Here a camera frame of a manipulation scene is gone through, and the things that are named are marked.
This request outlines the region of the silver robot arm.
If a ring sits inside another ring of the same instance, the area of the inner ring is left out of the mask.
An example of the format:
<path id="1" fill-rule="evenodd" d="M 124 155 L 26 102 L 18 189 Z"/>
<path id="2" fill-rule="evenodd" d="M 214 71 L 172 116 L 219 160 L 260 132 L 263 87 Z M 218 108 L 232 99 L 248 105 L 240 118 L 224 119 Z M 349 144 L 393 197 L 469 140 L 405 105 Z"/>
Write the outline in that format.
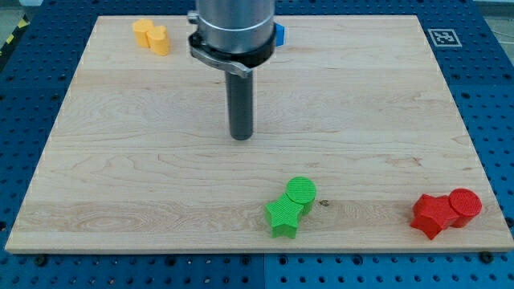
<path id="1" fill-rule="evenodd" d="M 196 0 L 187 14 L 197 26 L 189 36 L 190 54 L 246 79 L 275 50 L 274 15 L 273 0 Z"/>

